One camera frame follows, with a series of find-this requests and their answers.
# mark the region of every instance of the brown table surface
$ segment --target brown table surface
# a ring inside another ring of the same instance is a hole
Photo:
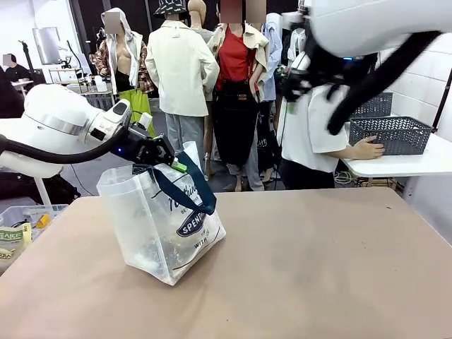
[[[175,287],[81,198],[0,277],[0,338],[445,339],[452,249],[389,189],[218,194],[227,236]]]

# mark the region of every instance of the yellow-green pants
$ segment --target yellow-green pants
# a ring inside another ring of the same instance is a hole
[[[126,99],[130,102],[130,110],[132,111],[131,122],[139,121],[141,118],[141,113],[150,114],[148,95],[144,94],[140,90],[126,90],[118,94],[119,98]],[[148,128],[148,133],[152,137],[156,136],[152,123]]]

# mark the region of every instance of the bag handle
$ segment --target bag handle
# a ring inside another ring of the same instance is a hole
[[[194,210],[197,213],[212,215],[215,212],[217,198],[212,193],[212,190],[204,179],[204,175],[185,152],[178,154],[177,158],[182,164],[186,165],[186,172],[193,179],[195,187],[198,190],[199,197],[202,201],[200,206],[196,205],[189,196],[173,184],[171,180],[169,180],[160,170],[150,167],[148,171],[153,171],[155,181],[158,183],[162,192],[176,201],[179,205]]]

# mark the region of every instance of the person in black shirt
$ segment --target person in black shirt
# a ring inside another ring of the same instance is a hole
[[[22,113],[23,99],[0,67],[0,119],[20,118]]]
[[[11,55],[11,67],[9,67],[8,69],[6,69],[5,74],[6,77],[10,80],[10,82],[12,83],[16,83],[19,81],[19,79],[27,79],[30,80],[31,79],[31,75],[29,70],[27,70],[24,66],[21,66],[17,63],[17,59],[16,56],[13,54],[9,54]]]

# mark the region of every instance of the red top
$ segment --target red top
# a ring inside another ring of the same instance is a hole
[[[252,72],[255,50],[250,51],[243,43],[243,36],[237,37],[230,28],[226,29],[225,40],[218,52],[220,60],[220,76],[217,89],[221,89],[223,79],[243,81],[249,79]]]

